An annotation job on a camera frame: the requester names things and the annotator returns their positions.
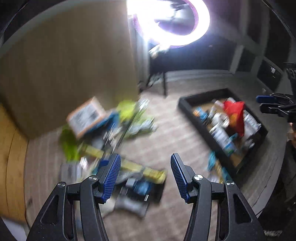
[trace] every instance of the carpet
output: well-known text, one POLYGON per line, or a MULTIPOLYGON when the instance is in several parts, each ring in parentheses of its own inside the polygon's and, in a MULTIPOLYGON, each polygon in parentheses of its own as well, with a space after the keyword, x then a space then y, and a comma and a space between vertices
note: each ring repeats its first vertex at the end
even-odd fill
MULTIPOLYGON (((170 170, 170 156, 178 153, 184 164, 195 173, 208 176, 206 170, 210 149, 183 113, 177 108, 182 96, 209 90, 230 88, 244 100, 267 128, 268 135, 252 163, 241 175, 238 185, 250 205, 254 205, 266 186, 277 158, 283 158, 287 124, 284 119, 264 115, 255 97, 261 87, 232 75, 168 82, 168 97, 162 96, 162 84, 155 84, 141 94, 150 100, 147 113, 155 117, 156 132, 124 141, 119 154, 128 160, 157 169, 166 168, 168 177, 159 205, 150 205, 139 219, 127 211, 116 210, 104 218, 110 241, 179 241, 184 239, 192 204, 180 197, 170 170)), ((60 129, 29 142, 25 162, 25 201, 27 221, 32 225, 48 195, 58 182, 58 171, 65 161, 58 145, 60 129)), ((217 219, 213 202, 209 240, 215 239, 217 219)))

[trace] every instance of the metal screw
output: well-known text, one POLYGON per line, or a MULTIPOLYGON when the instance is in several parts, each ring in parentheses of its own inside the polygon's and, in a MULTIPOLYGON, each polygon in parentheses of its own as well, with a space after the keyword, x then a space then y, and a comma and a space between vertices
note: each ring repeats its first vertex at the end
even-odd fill
POLYGON ((227 181, 227 182, 226 182, 226 185, 227 185, 227 186, 234 186, 234 182, 233 182, 233 181, 227 181))
POLYGON ((202 180, 202 179, 203 179, 203 176, 202 176, 202 175, 199 175, 199 174, 197 174, 197 175, 195 175, 193 178, 194 178, 196 181, 200 181, 200 180, 202 180))
POLYGON ((97 180, 97 179, 98 179, 98 177, 97 177, 97 176, 95 176, 95 175, 93 175, 93 176, 90 176, 90 177, 89 177, 89 179, 90 179, 90 180, 93 180, 93 181, 95 181, 95 180, 97 180))
POLYGON ((64 182, 59 182, 59 183, 57 184, 57 187, 58 187, 58 188, 63 188, 65 185, 66 185, 66 183, 64 183, 64 182))

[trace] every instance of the red cloth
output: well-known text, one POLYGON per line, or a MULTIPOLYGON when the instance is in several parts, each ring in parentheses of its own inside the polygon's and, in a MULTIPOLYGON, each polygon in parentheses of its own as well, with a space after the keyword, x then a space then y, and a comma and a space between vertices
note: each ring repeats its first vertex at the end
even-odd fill
POLYGON ((237 101, 232 103, 226 100, 224 102, 224 111, 228 115, 229 125, 240 137, 244 136, 244 102, 237 101))

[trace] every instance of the blue gripper pad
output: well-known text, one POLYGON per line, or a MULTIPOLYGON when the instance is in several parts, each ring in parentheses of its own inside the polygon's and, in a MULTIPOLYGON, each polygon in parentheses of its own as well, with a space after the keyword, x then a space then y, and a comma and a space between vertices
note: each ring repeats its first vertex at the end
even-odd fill
POLYGON ((182 169, 180 167, 180 161, 181 161, 181 158, 179 157, 179 155, 177 153, 174 153, 170 158, 170 167, 172 168, 181 198, 183 198, 187 203, 189 200, 189 194, 187 191, 188 181, 182 172, 182 169))
POLYGON ((109 162, 112 162, 111 166, 107 165, 108 173, 104 178, 103 182, 100 184, 102 186, 102 196, 103 202, 105 203, 110 197, 114 189, 115 181, 117 179, 120 165, 121 165, 121 157, 120 155, 116 154, 115 157, 111 156, 109 162))
POLYGON ((258 95, 256 97, 257 103, 277 103, 277 99, 274 96, 270 95, 258 95))

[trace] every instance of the clutter on floor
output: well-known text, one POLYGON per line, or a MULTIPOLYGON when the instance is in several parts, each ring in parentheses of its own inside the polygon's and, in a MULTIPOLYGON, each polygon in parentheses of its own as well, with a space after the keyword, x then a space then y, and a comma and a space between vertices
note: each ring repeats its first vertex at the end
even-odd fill
MULTIPOLYGON (((72 184, 97 174, 123 139, 154 132, 154 118, 145 113, 148 103, 147 99, 127 100, 115 110, 106 111, 94 97, 70 113, 60 136, 68 161, 61 166, 61 179, 72 184)), ((143 218, 149 203, 160 202, 166 177, 165 169, 156 170, 121 158, 112 197, 99 205, 102 216, 125 209, 143 218)), ((80 215, 76 219, 79 227, 80 215)))

